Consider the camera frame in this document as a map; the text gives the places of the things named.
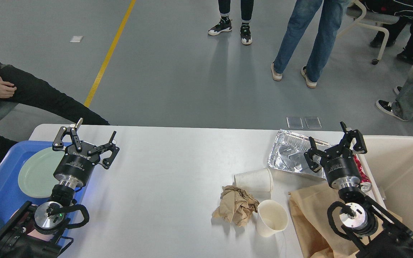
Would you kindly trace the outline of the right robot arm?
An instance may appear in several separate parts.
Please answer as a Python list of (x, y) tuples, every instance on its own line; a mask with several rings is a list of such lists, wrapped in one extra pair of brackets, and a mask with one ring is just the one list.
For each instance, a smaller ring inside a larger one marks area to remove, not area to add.
[(361, 175), (355, 153), (367, 153), (363, 135), (340, 123), (343, 138), (326, 150), (311, 147), (304, 153), (309, 168), (323, 169), (328, 185), (338, 191), (340, 201), (327, 211), (328, 223), (336, 235), (352, 241), (358, 258), (413, 258), (413, 232), (361, 190)]

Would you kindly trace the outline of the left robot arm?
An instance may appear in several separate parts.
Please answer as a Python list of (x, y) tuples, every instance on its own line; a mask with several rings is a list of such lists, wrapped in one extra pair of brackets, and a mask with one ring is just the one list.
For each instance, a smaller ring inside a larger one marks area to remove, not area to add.
[(49, 199), (40, 205), (26, 201), (0, 229), (0, 258), (57, 258), (74, 242), (64, 247), (64, 232), (85, 226), (90, 215), (75, 200), (76, 192), (85, 187), (95, 166), (110, 168), (119, 147), (114, 143), (116, 131), (109, 141), (96, 146), (79, 139), (77, 131), (82, 119), (69, 127), (62, 126), (52, 143), (52, 150), (62, 153), (54, 170), (57, 183)]

